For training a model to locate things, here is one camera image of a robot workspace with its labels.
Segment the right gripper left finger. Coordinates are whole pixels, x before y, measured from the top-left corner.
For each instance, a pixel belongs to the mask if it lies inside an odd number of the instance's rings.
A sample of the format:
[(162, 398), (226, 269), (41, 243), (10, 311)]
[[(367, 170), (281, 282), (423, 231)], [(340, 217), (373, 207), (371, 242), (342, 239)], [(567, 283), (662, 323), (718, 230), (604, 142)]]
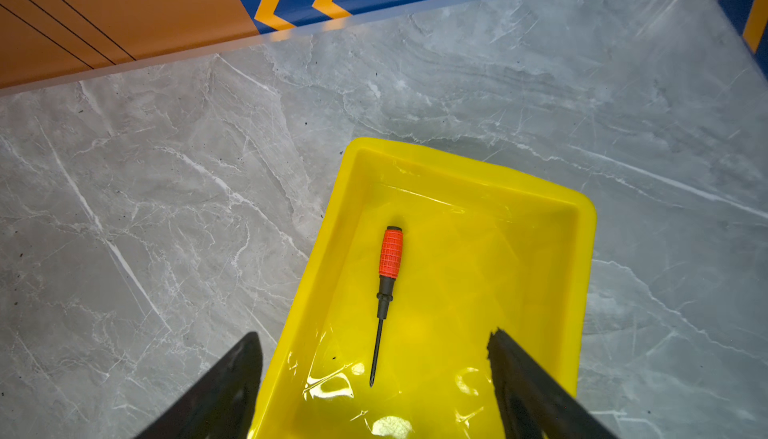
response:
[(246, 438), (255, 413), (262, 370), (260, 339), (252, 331), (138, 437)]

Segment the red black screwdriver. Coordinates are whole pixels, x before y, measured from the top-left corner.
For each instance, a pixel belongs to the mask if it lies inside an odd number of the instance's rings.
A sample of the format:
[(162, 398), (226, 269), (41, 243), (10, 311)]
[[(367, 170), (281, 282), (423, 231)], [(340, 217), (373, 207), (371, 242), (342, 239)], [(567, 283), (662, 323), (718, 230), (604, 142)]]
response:
[(404, 234), (402, 229), (398, 226), (388, 226), (383, 235), (379, 254), (379, 288), (376, 295), (378, 300), (378, 323), (369, 376), (370, 387), (373, 387), (375, 384), (384, 321), (387, 319), (389, 306), (394, 297), (394, 286), (401, 267), (403, 243)]

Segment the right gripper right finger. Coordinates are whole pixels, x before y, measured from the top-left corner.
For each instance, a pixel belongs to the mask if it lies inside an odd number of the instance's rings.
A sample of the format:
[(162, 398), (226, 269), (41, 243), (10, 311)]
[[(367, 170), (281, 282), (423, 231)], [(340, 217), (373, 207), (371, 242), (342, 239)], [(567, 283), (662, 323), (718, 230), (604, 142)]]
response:
[(507, 438), (616, 438), (505, 331), (487, 351)]

